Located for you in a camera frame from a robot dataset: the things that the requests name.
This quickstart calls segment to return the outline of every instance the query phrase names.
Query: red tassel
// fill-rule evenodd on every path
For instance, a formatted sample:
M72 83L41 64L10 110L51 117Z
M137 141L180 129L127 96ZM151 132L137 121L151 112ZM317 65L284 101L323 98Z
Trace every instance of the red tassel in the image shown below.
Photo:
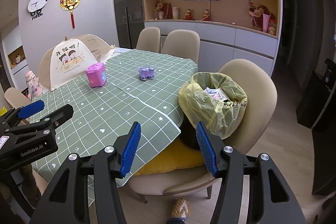
M72 28L75 28L75 20L74 20L74 14L72 13L72 11L70 11L70 16L71 16L71 23L72 23Z

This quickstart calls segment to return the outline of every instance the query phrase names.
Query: blue gripper pad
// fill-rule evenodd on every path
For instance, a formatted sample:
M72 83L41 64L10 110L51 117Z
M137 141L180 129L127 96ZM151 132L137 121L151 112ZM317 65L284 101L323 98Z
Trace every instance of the blue gripper pad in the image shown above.
M202 156L205 162L205 166L207 167L208 172L210 172L213 176L218 172L217 164L216 164L216 154L209 142L206 129L203 128L201 122L198 122L196 125L196 138L201 148Z
M123 178L131 170L135 152L137 151L138 144L140 141L140 137L141 137L141 126L140 123L137 122L122 154L120 175Z
M21 108L20 112L17 114L17 117L19 119L27 119L30 116L39 113L43 109L44 109L44 102L42 100L38 100Z

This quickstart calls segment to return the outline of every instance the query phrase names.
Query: green checkered tablecloth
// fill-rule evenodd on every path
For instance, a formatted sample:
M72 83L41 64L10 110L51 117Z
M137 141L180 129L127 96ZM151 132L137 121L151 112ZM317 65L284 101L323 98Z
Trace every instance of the green checkered tablecloth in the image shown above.
M138 68L147 65L155 68L155 78L141 81ZM45 108L32 116L32 122L65 104L72 105L74 112L73 118L56 130L58 151L33 163L45 180L53 178L70 153L96 154L127 134L137 121L142 135L131 172L117 180L122 186L179 135L183 119L179 89L197 72L192 60L131 50L109 59L105 69L108 80L103 87L91 88L86 75L82 75L35 98L42 99ZM88 196L92 202L93 177L89 177Z

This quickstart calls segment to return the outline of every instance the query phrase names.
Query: metal bolt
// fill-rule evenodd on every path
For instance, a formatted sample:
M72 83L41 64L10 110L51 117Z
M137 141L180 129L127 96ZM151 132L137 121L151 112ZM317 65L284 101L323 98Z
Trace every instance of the metal bolt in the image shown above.
M223 150L226 152L226 153L232 153L233 152L233 148L231 146L226 146L223 148Z
M107 147L105 147L104 151L106 153L112 153L114 151L114 147L113 146L107 146Z
M70 154L68 159L69 160L75 160L77 158L77 154Z
M262 154L260 155L260 158L261 158L262 160L269 160L269 156L268 156L267 154L265 154L265 153L262 153Z

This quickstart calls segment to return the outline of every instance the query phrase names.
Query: yellow cushion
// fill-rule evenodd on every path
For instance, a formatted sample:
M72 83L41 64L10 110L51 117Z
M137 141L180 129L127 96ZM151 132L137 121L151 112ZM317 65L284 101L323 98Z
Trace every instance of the yellow cushion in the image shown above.
M134 176L165 173L201 165L204 165L201 151L189 148L177 137L166 149L141 167Z

